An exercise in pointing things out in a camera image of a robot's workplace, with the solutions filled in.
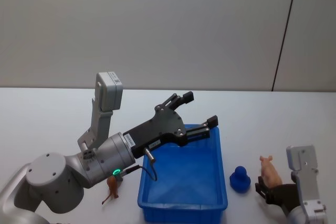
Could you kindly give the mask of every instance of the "toy pig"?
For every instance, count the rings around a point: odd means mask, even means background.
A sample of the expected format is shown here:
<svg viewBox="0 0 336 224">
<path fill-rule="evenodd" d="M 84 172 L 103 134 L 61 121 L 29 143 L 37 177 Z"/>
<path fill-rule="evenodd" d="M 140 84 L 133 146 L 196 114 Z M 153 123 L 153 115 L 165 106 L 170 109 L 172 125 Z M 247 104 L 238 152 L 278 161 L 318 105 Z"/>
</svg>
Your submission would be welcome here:
<svg viewBox="0 0 336 224">
<path fill-rule="evenodd" d="M 275 170 L 273 164 L 271 163 L 272 160 L 272 156 L 268 156 L 268 158 L 260 156 L 261 176 L 268 188 L 282 185 L 282 180 L 277 173 L 277 170 Z"/>
<path fill-rule="evenodd" d="M 114 196 L 114 198 L 118 198 L 118 182 L 116 180 L 116 178 L 114 176 L 109 177 L 107 180 L 107 185 L 110 189 L 110 194 L 109 196 L 107 196 L 107 198 L 101 203 L 102 205 L 105 203 L 105 201 L 107 201 L 110 197 L 112 197 L 112 195 Z"/>
</svg>

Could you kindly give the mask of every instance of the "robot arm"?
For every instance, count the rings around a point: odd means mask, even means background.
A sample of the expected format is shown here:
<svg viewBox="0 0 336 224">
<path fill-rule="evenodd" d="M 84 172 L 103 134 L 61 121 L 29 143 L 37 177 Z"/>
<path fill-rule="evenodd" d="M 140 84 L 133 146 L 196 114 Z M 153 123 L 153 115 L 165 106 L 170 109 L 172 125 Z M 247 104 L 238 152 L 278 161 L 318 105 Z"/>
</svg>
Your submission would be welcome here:
<svg viewBox="0 0 336 224">
<path fill-rule="evenodd" d="M 120 108 L 122 84 L 114 72 L 97 74 L 95 98 L 92 99 L 91 127 L 79 138 L 81 152 L 73 156 L 47 153 L 22 167 L 0 193 L 0 223 L 49 224 L 35 214 L 44 201 L 51 211 L 63 214 L 76 208 L 91 188 L 112 175 L 137 169 L 135 158 L 147 155 L 155 161 L 151 150 L 173 142 L 184 146 L 190 141 L 209 137 L 218 125 L 217 117 L 186 129 L 175 112 L 180 105 L 194 100 L 192 92 L 179 97 L 173 94 L 155 106 L 152 119 L 108 138 L 113 110 Z"/>
<path fill-rule="evenodd" d="M 317 159 L 315 148 L 290 146 L 286 149 L 291 178 L 295 184 L 268 188 L 262 177 L 255 184 L 267 204 L 280 206 L 289 224 L 327 224 L 326 207 L 322 204 L 317 186 Z"/>
</svg>

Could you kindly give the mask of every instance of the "blue plastic tray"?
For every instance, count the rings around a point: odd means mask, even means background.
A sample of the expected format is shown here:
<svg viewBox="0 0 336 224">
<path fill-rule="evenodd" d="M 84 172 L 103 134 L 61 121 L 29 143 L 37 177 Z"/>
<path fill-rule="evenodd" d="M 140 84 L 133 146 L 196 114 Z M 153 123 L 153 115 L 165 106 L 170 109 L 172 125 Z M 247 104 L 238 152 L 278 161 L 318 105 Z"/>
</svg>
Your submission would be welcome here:
<svg viewBox="0 0 336 224">
<path fill-rule="evenodd" d="M 158 180 L 142 171 L 138 195 L 145 220 L 220 223 L 227 196 L 218 128 L 211 129 L 210 138 L 184 147 L 165 144 L 153 155 Z M 151 171 L 147 157 L 143 166 Z"/>
</svg>

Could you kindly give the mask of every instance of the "black cable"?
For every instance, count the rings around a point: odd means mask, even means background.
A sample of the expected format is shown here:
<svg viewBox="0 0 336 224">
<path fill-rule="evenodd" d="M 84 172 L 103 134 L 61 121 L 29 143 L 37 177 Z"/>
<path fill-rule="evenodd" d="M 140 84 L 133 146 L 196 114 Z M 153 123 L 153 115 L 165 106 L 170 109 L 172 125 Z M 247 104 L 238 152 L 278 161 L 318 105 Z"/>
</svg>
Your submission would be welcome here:
<svg viewBox="0 0 336 224">
<path fill-rule="evenodd" d="M 153 181 L 157 181 L 157 174 L 156 174 L 156 171 L 155 171 L 155 169 L 154 169 L 153 164 L 151 164 L 151 168 L 152 168 L 152 171 L 153 171 L 153 173 L 154 173 L 154 178 L 153 178 L 152 174 L 150 174 L 150 172 L 149 172 L 145 167 L 143 167 L 143 166 L 141 166 L 141 165 L 140 165 L 140 167 L 141 167 L 142 169 L 144 169 L 145 172 L 147 172 L 148 176 L 150 176 L 150 178 L 151 178 Z"/>
<path fill-rule="evenodd" d="M 153 164 L 151 164 L 151 168 L 152 168 L 152 171 L 153 171 L 153 173 L 154 173 L 154 177 L 152 176 L 152 174 L 151 174 L 145 167 L 143 167 L 143 166 L 141 166 L 141 165 L 135 165 L 135 166 L 133 166 L 133 167 L 131 167 L 131 168 L 125 169 L 125 172 L 126 172 L 126 174 L 130 174 L 131 172 L 133 172 L 133 171 L 135 171 L 135 170 L 137 170 L 137 169 L 139 169 L 139 168 L 144 169 L 145 172 L 147 172 L 147 174 L 150 176 L 150 178 L 151 178 L 153 181 L 157 181 L 157 174 L 156 174 L 156 170 L 154 169 Z"/>
</svg>

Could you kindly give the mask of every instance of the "white table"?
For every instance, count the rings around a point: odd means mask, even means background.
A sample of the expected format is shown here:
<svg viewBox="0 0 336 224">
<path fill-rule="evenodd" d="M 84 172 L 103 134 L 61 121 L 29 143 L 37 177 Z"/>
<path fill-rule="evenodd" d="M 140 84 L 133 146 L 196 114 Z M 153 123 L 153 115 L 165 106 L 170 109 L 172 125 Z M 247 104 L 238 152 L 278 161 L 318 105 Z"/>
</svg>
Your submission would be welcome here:
<svg viewBox="0 0 336 224">
<path fill-rule="evenodd" d="M 151 118 L 154 106 L 173 92 L 125 90 L 121 110 L 112 117 L 110 134 Z M 79 152 L 77 139 L 90 125 L 93 90 L 1 88 L 0 95 L 0 187 L 16 169 L 41 154 Z M 194 97 L 195 101 L 178 109 L 184 123 L 201 123 L 214 114 L 219 118 L 228 197 L 223 223 L 286 223 L 281 209 L 266 205 L 253 183 L 260 174 L 260 155 L 273 155 L 283 182 L 290 183 L 286 147 L 303 144 L 316 147 L 320 196 L 329 209 L 329 223 L 336 223 L 336 93 L 196 91 Z M 236 194 L 229 185 L 229 176 L 238 165 L 247 168 L 252 180 L 245 195 Z M 120 197 L 105 206 L 101 201 L 108 189 L 103 182 L 86 190 L 82 203 L 67 214 L 54 214 L 44 203 L 37 213 L 51 223 L 144 223 L 137 205 L 139 180 L 140 171 L 126 176 Z"/>
</svg>

